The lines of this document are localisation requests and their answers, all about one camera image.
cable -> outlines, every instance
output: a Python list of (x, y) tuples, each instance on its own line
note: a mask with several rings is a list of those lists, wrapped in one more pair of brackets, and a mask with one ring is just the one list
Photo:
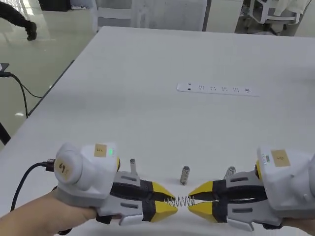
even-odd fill
[(38, 167), (38, 166), (43, 166), (43, 167), (45, 167), (45, 166), (46, 166), (46, 162), (39, 162), (39, 163), (36, 163), (36, 164), (32, 165), (31, 167), (29, 167), (29, 169), (25, 172), (25, 174), (23, 175), (23, 177), (22, 177), (22, 179), (21, 179), (21, 181), (20, 181), (20, 183), (19, 183), (19, 185), (18, 185), (18, 187), (17, 187), (17, 189), (16, 189), (16, 191), (15, 191), (15, 194), (14, 194), (14, 197), (13, 197), (13, 200), (12, 200), (12, 205), (11, 205), (10, 211), (13, 211), (13, 210), (15, 209), (16, 201), (18, 200), (19, 193), (20, 193), (21, 188), (22, 188), (22, 186), (23, 186), (23, 184), (24, 184), (24, 182), (25, 182), (25, 180), (26, 180), (26, 177), (29, 175), (29, 173), (30, 173), (33, 169), (35, 169), (35, 168)]
[(32, 94), (31, 91), (30, 91), (27, 87), (25, 87), (23, 84), (22, 84), (22, 86), (23, 86), (23, 88), (25, 88), (25, 90), (26, 90), (30, 95), (32, 95), (33, 97), (43, 98), (43, 97), (40, 97), (40, 96), (37, 96), (37, 95)]
[(12, 74), (12, 73), (10, 73), (10, 72), (0, 71), (0, 77), (12, 77), (13, 79), (16, 80), (16, 82), (19, 83), (20, 88), (21, 88), (21, 90), (22, 90), (22, 94), (23, 94), (24, 107), (25, 107), (25, 116), (26, 116), (26, 118), (28, 118), (28, 117), (29, 117), (29, 111), (28, 111), (28, 104), (27, 104), (27, 101), (26, 101), (26, 96), (25, 96), (25, 91), (24, 91), (24, 89), (25, 89), (27, 92), (29, 92), (30, 95), (32, 95), (32, 96), (34, 96), (34, 97), (37, 97), (37, 98), (41, 98), (41, 97), (32, 94), (31, 91), (21, 83), (21, 81), (19, 80), (19, 78), (18, 78), (16, 75), (14, 75), (14, 74)]
[(24, 106), (25, 106), (25, 115), (26, 115), (26, 118), (29, 117), (29, 112), (28, 112), (28, 104), (26, 102), (26, 96), (25, 96), (25, 92), (24, 92), (24, 88), (22, 86), (22, 83), (21, 81), (19, 80), (18, 77), (16, 77), (14, 74), (10, 73), (10, 72), (0, 72), (0, 77), (12, 77), (13, 79), (16, 80), (16, 82), (19, 83), (20, 87), (21, 87), (21, 90), (22, 90), (22, 94), (23, 94), (23, 99), (24, 99)]
[(19, 183), (19, 185), (15, 191), (10, 211), (13, 211), (15, 209), (15, 205), (16, 205), (16, 202), (18, 200), (18, 196), (20, 194), (21, 188), (22, 188), (27, 176), (29, 175), (29, 173), (38, 166), (46, 167), (46, 171), (53, 172), (54, 171), (54, 163), (55, 163), (54, 159), (49, 159), (48, 161), (39, 162), (39, 163), (36, 163), (36, 164), (32, 165), (31, 167), (29, 167), (29, 169), (23, 175), (23, 177), (22, 177), (22, 179), (21, 179), (21, 181), (20, 181), (20, 183)]

power outlet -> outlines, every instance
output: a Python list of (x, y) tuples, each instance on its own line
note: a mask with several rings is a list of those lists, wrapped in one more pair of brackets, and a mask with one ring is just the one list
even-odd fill
[(202, 83), (178, 83), (177, 91), (259, 97), (259, 94), (257, 93), (257, 91), (253, 90), (250, 87), (214, 86), (214, 85), (206, 85)]

human hand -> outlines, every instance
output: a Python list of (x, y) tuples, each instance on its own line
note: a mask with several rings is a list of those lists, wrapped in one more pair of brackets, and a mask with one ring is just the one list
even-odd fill
[(36, 215), (43, 217), (42, 235), (54, 235), (59, 231), (64, 231), (77, 227), (90, 219), (96, 218), (96, 211), (92, 208), (80, 208), (69, 206), (54, 197), (54, 192), (50, 192), (32, 202), (22, 206), (28, 207)]

hand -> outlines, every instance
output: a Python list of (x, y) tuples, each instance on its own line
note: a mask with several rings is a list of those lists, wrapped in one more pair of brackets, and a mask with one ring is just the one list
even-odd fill
[(0, 235), (52, 236), (95, 217), (94, 209), (66, 205), (51, 192), (1, 217)]
[(47, 222), (48, 234), (56, 234), (96, 218), (95, 209), (69, 206), (57, 200), (53, 192), (36, 199), (34, 202), (36, 201), (42, 202), (48, 208), (50, 214), (49, 222)]

black cable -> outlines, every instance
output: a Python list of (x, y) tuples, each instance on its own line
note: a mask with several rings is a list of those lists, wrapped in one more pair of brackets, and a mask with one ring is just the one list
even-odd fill
[(43, 167), (46, 167), (47, 168), (47, 162), (39, 162), (39, 163), (36, 163), (34, 165), (32, 165), (31, 167), (29, 167), (29, 169), (25, 172), (25, 174), (23, 175), (16, 191), (15, 191), (15, 194), (14, 194), (14, 197), (13, 197), (13, 200), (12, 200), (12, 205), (11, 205), (11, 209), (10, 211), (13, 211), (15, 209), (15, 205), (16, 205), (16, 201), (18, 200), (18, 196), (19, 196), (19, 193), (21, 191), (21, 188), (25, 182), (25, 179), (26, 177), (29, 175), (29, 173), (35, 169), (36, 167), (38, 166), (43, 166)]
[(30, 95), (32, 95), (33, 97), (43, 98), (43, 97), (36, 96), (36, 95), (32, 94), (31, 91), (30, 91), (27, 87), (25, 87), (23, 84), (22, 84), (22, 86), (23, 86), (23, 88), (25, 88), (25, 90), (26, 90)]
[(24, 89), (25, 89), (27, 92), (29, 92), (30, 95), (32, 95), (32, 96), (34, 96), (34, 97), (37, 97), (37, 98), (41, 98), (41, 97), (32, 94), (31, 91), (21, 83), (21, 81), (19, 80), (19, 78), (18, 78), (16, 75), (14, 75), (14, 74), (12, 74), (12, 73), (10, 73), (10, 72), (0, 71), (0, 77), (12, 77), (13, 79), (16, 80), (16, 82), (19, 83), (19, 85), (20, 85), (20, 87), (21, 87), (21, 90), (22, 90), (22, 94), (23, 94), (24, 107), (25, 107), (25, 116), (26, 116), (26, 118), (28, 118), (28, 117), (29, 117), (29, 111), (28, 111), (28, 104), (27, 104), (27, 101), (26, 101), (26, 96), (25, 96), (25, 91), (24, 91)]
[(23, 99), (24, 99), (25, 115), (26, 115), (26, 118), (28, 118), (29, 117), (28, 104), (26, 102), (26, 96), (25, 96), (24, 88), (23, 88), (22, 83), (19, 80), (19, 78), (16, 77), (14, 74), (10, 73), (10, 72), (3, 72), (3, 71), (0, 72), (0, 77), (12, 77), (13, 79), (16, 80), (16, 82), (19, 83), (19, 85), (21, 87), (21, 90), (22, 90)]

